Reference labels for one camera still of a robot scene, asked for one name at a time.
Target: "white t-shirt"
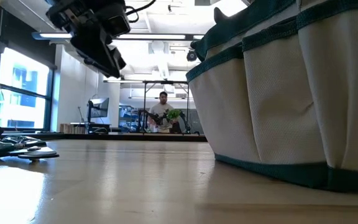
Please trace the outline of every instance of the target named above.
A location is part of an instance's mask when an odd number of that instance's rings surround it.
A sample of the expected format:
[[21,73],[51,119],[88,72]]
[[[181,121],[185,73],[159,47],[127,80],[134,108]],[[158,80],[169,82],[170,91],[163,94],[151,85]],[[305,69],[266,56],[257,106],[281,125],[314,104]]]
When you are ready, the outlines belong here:
[[[173,110],[173,107],[168,103],[165,103],[164,105],[158,103],[150,109],[149,113],[158,114],[161,117],[164,115],[164,113],[166,113],[167,110]],[[159,125],[158,127],[161,129],[168,129],[172,128],[172,125],[167,121],[167,119],[164,119],[162,120],[162,125]]]

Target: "security camera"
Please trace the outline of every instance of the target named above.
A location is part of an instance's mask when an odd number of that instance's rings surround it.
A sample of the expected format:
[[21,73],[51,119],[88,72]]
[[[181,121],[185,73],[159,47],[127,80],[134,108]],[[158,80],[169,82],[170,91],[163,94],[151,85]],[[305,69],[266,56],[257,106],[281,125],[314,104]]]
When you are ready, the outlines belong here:
[[189,50],[187,53],[187,61],[194,62],[195,60],[197,60],[196,52],[194,50]]

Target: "teal bag trim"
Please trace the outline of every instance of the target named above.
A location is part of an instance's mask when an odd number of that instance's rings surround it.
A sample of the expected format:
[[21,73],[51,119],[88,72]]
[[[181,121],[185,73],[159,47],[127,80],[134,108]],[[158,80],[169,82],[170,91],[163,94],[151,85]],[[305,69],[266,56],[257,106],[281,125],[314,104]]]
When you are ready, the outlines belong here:
[[242,51],[260,47],[261,45],[267,44],[273,40],[295,35],[297,32],[296,16],[293,16],[256,34],[244,37],[242,39]]
[[239,50],[241,43],[238,43],[227,48],[226,50],[223,50],[217,55],[206,59],[186,74],[187,80],[190,82],[207,70],[227,62],[230,59],[244,58],[241,53],[242,51],[251,50],[271,41],[295,35],[298,30],[304,26],[353,9],[358,9],[358,0],[328,0],[324,3],[313,6],[299,13],[297,16],[285,19],[284,21],[278,22],[277,24],[274,24],[256,34],[244,37],[242,40],[242,50]]
[[358,0],[326,1],[299,13],[297,16],[278,22],[256,34],[244,37],[242,39],[242,50],[251,50],[271,41],[295,35],[298,33],[298,30],[304,26],[354,9],[358,9]]
[[325,162],[271,165],[245,162],[219,154],[215,154],[215,159],[305,187],[337,192],[358,191],[358,171],[334,169]]
[[310,7],[299,13],[296,17],[297,29],[314,22],[335,16],[336,14],[358,9],[358,0],[329,0],[324,3]]
[[208,71],[209,69],[220,65],[224,62],[227,62],[234,58],[244,58],[244,54],[242,53],[241,43],[238,43],[234,46],[228,47],[226,50],[223,50],[217,55],[214,55],[201,64],[197,65],[193,69],[191,69],[187,74],[187,82],[191,82],[193,79],[197,78],[202,73]]
[[230,19],[217,23],[201,40],[191,43],[191,47],[196,50],[198,58],[204,61],[207,50],[226,43],[240,33],[247,32],[293,3],[295,0],[258,0]]
[[219,154],[215,154],[215,159],[217,161],[232,164],[258,174],[263,174],[305,187],[320,189],[326,185],[327,163],[325,162],[294,165],[271,165],[245,162]]

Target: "desk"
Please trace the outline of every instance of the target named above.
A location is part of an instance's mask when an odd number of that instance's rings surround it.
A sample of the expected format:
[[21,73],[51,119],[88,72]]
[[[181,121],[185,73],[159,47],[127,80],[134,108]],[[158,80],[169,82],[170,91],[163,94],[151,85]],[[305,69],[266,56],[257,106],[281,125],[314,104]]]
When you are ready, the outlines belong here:
[[358,223],[358,194],[214,160],[205,142],[59,140],[59,158],[0,160],[0,223]]

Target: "green plant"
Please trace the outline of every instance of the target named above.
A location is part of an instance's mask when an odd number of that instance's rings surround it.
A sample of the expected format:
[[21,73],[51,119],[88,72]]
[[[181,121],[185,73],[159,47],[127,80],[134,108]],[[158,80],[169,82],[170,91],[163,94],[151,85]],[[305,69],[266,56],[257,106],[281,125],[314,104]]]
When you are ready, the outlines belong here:
[[167,119],[168,120],[173,120],[173,119],[177,119],[180,116],[181,111],[178,109],[173,109],[168,111],[167,114]]

